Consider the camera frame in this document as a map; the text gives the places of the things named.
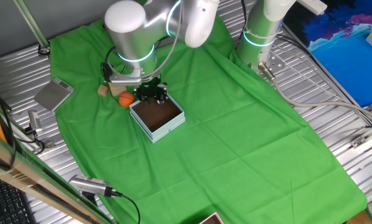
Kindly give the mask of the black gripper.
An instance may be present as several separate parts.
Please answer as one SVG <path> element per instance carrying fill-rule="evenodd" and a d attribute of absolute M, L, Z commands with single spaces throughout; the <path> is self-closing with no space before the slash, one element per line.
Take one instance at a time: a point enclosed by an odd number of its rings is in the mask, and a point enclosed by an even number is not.
<path fill-rule="evenodd" d="M 134 96 L 142 103 L 149 104 L 149 97 L 156 97 L 156 102 L 161 105 L 167 99 L 167 84 L 154 77 L 149 82 L 144 82 L 139 88 L 134 88 Z"/>

